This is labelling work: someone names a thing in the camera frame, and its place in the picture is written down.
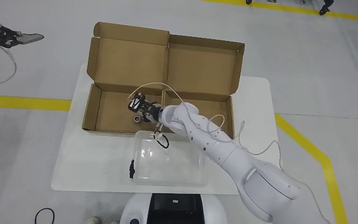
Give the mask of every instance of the white robotic arm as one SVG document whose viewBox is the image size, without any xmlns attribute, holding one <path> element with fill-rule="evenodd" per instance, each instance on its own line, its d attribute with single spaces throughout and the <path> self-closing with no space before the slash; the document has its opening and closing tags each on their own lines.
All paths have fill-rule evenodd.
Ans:
<svg viewBox="0 0 358 224">
<path fill-rule="evenodd" d="M 259 219 L 276 224 L 327 224 L 311 195 L 281 169 L 240 148 L 193 104 L 166 106 L 159 122 L 188 136 L 234 180 L 245 206 Z"/>
</svg>

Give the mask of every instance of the gray concrete floor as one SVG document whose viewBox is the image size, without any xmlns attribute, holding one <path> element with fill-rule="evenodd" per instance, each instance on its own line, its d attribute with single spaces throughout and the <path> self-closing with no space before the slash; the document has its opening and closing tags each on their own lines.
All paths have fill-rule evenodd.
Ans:
<svg viewBox="0 0 358 224">
<path fill-rule="evenodd" d="M 334 6 L 358 13 L 354 1 Z M 330 157 L 348 220 L 358 220 L 356 21 L 195 0 L 14 0 L 2 3 L 0 21 L 45 35 L 41 42 L 12 49 L 18 73 L 0 86 L 0 95 L 8 96 L 71 99 L 98 21 L 245 43 L 242 75 L 269 80 L 275 112 Z M 0 52 L 0 76 L 11 66 Z M 131 194 L 51 189 L 66 119 L 67 112 L 0 109 L 0 223 L 33 222 L 43 207 L 55 210 L 55 223 L 83 223 L 92 216 L 104 224 L 120 219 Z M 284 167 L 311 186 L 324 215 L 334 223 L 320 165 L 278 132 Z M 219 198 L 229 223 L 260 223 L 238 196 Z M 50 213 L 40 219 L 39 224 L 50 223 Z"/>
</svg>

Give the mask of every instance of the box lid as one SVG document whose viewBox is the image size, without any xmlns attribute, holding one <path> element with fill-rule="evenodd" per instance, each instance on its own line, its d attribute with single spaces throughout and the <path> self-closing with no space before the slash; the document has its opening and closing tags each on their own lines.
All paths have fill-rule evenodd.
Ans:
<svg viewBox="0 0 358 224">
<path fill-rule="evenodd" d="M 184 97 L 224 101 L 235 93 L 244 44 L 170 35 L 168 84 Z"/>
<path fill-rule="evenodd" d="M 93 35 L 87 74 L 95 83 L 133 90 L 166 80 L 169 31 L 98 22 Z"/>
</svg>

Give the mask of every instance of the black cable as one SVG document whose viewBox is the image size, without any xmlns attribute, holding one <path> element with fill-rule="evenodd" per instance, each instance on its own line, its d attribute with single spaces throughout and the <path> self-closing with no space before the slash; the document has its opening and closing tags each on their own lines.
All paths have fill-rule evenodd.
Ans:
<svg viewBox="0 0 358 224">
<path fill-rule="evenodd" d="M 52 211 L 52 222 L 51 222 L 51 224 L 54 224 L 54 221 L 55 221 L 55 212 L 54 212 L 51 208 L 43 208 L 43 209 L 39 210 L 39 211 L 36 213 L 36 216 L 35 216 L 35 224 L 37 224 L 37 215 L 38 215 L 41 211 L 43 211 L 43 210 L 50 210 L 50 211 Z"/>
<path fill-rule="evenodd" d="M 156 139 L 156 133 L 157 133 L 157 132 L 154 132 L 154 135 L 153 135 L 153 138 L 154 138 L 155 140 L 157 140 L 157 139 Z M 160 141 L 157 140 L 158 144 L 160 144 L 163 148 L 169 148 L 169 140 L 168 140 L 168 138 L 167 138 L 164 134 L 163 134 L 162 136 L 166 139 L 168 145 L 167 145 L 167 146 L 164 146 L 163 144 L 161 144 Z"/>
</svg>

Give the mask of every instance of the black wheel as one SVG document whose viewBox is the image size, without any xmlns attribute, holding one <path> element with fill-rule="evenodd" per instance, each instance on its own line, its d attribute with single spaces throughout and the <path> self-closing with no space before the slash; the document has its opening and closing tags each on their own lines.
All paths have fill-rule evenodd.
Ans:
<svg viewBox="0 0 358 224">
<path fill-rule="evenodd" d="M 323 16 L 323 15 L 326 14 L 326 13 L 327 13 L 326 10 L 320 10 L 320 12 L 319 12 L 319 14 L 320 14 L 321 16 Z"/>
<path fill-rule="evenodd" d="M 319 14 L 321 16 L 323 16 L 324 14 L 326 14 L 327 12 L 330 12 L 331 10 L 328 9 L 328 7 L 326 5 L 322 6 L 321 10 L 319 11 Z"/>
</svg>

